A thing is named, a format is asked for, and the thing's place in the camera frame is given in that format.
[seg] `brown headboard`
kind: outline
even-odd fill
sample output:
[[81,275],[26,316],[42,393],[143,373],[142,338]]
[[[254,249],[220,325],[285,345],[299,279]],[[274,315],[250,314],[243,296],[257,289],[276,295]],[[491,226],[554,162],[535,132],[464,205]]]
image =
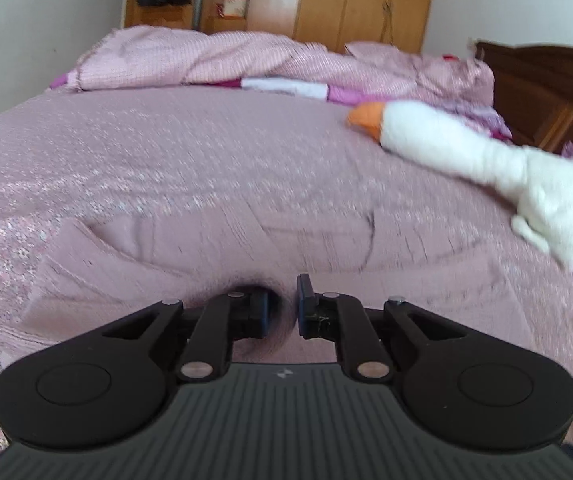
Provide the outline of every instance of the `brown headboard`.
[[477,43],[495,73],[494,107],[518,144],[559,152],[573,140],[573,48]]

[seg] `folded pink blanket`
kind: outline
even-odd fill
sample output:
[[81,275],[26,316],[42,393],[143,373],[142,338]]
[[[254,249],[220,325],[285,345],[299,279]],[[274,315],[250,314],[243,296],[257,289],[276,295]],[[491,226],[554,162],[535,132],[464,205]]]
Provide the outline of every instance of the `folded pink blanket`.
[[429,104],[465,99],[492,105],[493,78],[485,65],[454,72],[453,64],[427,59],[424,75],[382,70],[356,57],[328,52],[264,32],[222,32],[138,27],[115,30],[78,61],[67,87],[76,90],[211,83],[276,75],[303,81],[419,99]]
[[334,360],[332,345],[292,334],[295,278],[381,308],[391,294],[531,348],[524,313],[484,246],[446,230],[422,232],[376,211],[371,221],[253,211],[245,203],[182,216],[121,217],[92,228],[63,222],[42,257],[30,305],[0,324],[4,365],[165,298],[199,305],[239,285],[282,299],[266,340],[236,343],[234,358]]

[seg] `headboard panel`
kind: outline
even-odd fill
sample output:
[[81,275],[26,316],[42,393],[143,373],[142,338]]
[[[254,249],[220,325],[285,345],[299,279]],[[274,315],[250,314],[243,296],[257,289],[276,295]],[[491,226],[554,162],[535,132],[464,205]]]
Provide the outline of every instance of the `headboard panel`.
[[495,73],[495,108],[516,143],[559,152],[573,140],[573,48],[479,42],[476,57]]

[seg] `gray ribbed panel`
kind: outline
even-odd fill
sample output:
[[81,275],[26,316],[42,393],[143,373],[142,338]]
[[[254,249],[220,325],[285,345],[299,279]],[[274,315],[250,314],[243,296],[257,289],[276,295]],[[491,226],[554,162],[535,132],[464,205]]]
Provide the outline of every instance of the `gray ribbed panel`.
[[[281,378],[284,368],[293,374]],[[573,480],[573,462],[553,446],[514,456],[449,446],[386,387],[351,381],[337,364],[234,364],[182,388],[164,416],[112,447],[13,445],[0,456],[0,480],[11,479]]]

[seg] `wooden wardrobe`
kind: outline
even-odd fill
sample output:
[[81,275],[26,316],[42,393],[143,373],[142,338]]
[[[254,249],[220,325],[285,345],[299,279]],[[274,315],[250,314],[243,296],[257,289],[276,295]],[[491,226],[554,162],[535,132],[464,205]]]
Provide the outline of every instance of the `wooden wardrobe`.
[[[419,52],[424,40],[431,0],[249,0],[244,22],[217,20],[217,0],[204,0],[201,29],[264,30],[285,34],[298,41],[323,43],[329,50],[344,52],[351,41],[391,43],[407,52]],[[190,26],[192,10],[172,7],[140,9],[127,1],[126,26],[138,23]]]

